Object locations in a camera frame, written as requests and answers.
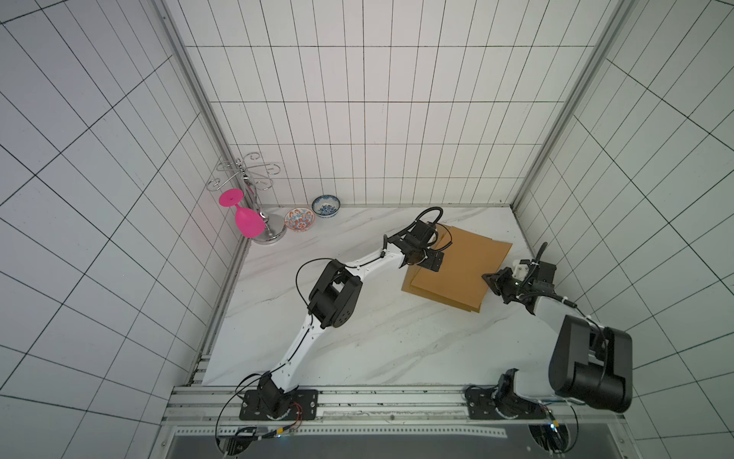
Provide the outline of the brown kraft file bag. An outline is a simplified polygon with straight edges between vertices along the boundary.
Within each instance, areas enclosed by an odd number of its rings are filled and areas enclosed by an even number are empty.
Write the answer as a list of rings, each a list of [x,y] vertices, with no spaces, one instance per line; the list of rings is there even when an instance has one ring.
[[[465,270],[473,277],[498,272],[510,253],[512,244],[455,227],[440,229],[441,247],[447,243],[441,268]]]

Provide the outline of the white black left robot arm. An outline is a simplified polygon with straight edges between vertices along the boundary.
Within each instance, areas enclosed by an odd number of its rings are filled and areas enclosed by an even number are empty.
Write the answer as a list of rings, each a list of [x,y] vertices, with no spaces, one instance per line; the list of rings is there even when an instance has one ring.
[[[246,410],[273,420],[286,417],[297,404],[294,375],[311,348],[324,333],[351,319],[363,284],[385,270],[417,266],[437,273],[450,243],[437,248],[443,209],[423,210],[408,226],[382,239],[382,247],[368,256],[341,262],[330,258],[308,296],[307,316],[301,329],[275,369],[263,373],[254,391],[243,396]]]

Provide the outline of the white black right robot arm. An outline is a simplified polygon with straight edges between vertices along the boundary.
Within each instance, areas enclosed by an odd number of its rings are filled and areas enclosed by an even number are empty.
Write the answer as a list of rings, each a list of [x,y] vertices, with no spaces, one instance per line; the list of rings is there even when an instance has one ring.
[[[556,265],[536,256],[520,259],[483,281],[503,302],[519,303],[557,333],[548,378],[554,394],[592,409],[623,413],[633,399],[633,340],[614,327],[584,315],[567,296],[555,291]]]

